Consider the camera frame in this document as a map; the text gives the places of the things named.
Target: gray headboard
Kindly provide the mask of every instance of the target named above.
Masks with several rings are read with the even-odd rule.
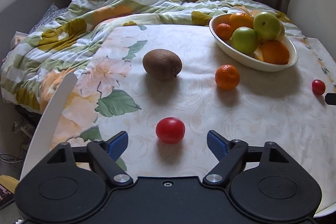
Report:
[[[51,4],[65,8],[70,2],[71,0],[17,0],[0,12],[0,61],[9,52],[10,41],[16,31],[28,33]]]

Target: floral tablecloth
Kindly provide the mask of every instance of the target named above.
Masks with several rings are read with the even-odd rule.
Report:
[[[54,135],[54,145],[73,146],[129,134],[122,155],[129,175],[201,178],[217,160],[206,144],[209,130],[253,146],[277,142],[319,183],[319,210],[336,202],[336,107],[311,91],[321,79],[335,92],[336,65],[320,42],[290,37],[299,61],[289,69],[267,73],[247,68],[216,45],[208,27],[153,25],[119,27],[97,51],[70,95]],[[183,68],[177,79],[162,83],[148,76],[143,56],[155,48],[175,52]],[[216,87],[220,65],[232,64],[241,75],[232,91]],[[165,117],[185,126],[183,141],[165,145],[155,127]]]

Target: bowl of fruit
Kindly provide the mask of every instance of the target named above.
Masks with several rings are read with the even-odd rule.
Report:
[[[209,27],[218,46],[247,67],[280,71],[298,61],[282,22],[270,12],[255,17],[243,12],[219,15],[211,19]]]

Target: bowl rim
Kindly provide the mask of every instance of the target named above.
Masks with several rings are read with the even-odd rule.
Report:
[[[271,63],[267,63],[267,62],[264,62],[264,61],[260,61],[260,60],[258,60],[258,59],[252,58],[252,57],[250,57],[250,56],[248,56],[248,55],[246,55],[246,54],[244,54],[244,53],[241,53],[241,52],[239,52],[238,50],[236,50],[235,48],[231,47],[228,43],[226,43],[224,40],[222,40],[222,39],[219,38],[219,36],[215,33],[215,30],[214,30],[213,27],[212,27],[212,22],[214,21],[214,19],[217,18],[217,17],[223,16],[223,15],[227,15],[227,14],[217,15],[217,16],[213,17],[213,18],[210,20],[210,22],[209,22],[209,28],[210,28],[210,31],[211,31],[212,35],[213,35],[213,36],[214,36],[220,43],[224,44],[226,47],[229,47],[229,48],[230,48],[231,50],[233,50],[234,52],[236,52],[236,53],[238,53],[238,54],[244,56],[245,58],[250,59],[251,61],[255,61],[256,63],[259,63],[259,64],[261,64],[261,65],[266,65],[266,66],[270,66],[270,67],[277,67],[277,68],[279,68],[279,67],[281,67],[281,68],[288,68],[288,67],[291,67],[291,66],[293,66],[293,65],[295,65],[295,64],[297,63],[297,61],[298,61],[298,59],[299,59],[299,56],[298,56],[298,54],[297,54],[297,50],[296,50],[296,48],[295,48],[293,42],[292,42],[292,41],[288,38],[288,36],[286,36],[286,35],[285,35],[285,37],[286,37],[286,38],[289,40],[289,42],[292,44],[292,46],[293,46],[293,48],[294,48],[294,52],[295,52],[295,58],[294,58],[294,60],[293,60],[292,62],[286,64],[286,65],[277,65],[277,64],[271,64]]]

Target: black robotic gripper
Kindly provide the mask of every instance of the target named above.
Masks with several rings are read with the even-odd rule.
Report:
[[[115,161],[127,148],[118,133],[87,147],[60,143],[18,184],[25,224],[312,224],[322,194],[317,182],[274,142],[228,141],[209,131],[219,163],[198,177],[139,177]],[[93,172],[77,167],[88,162]],[[244,171],[247,162],[260,162]]]

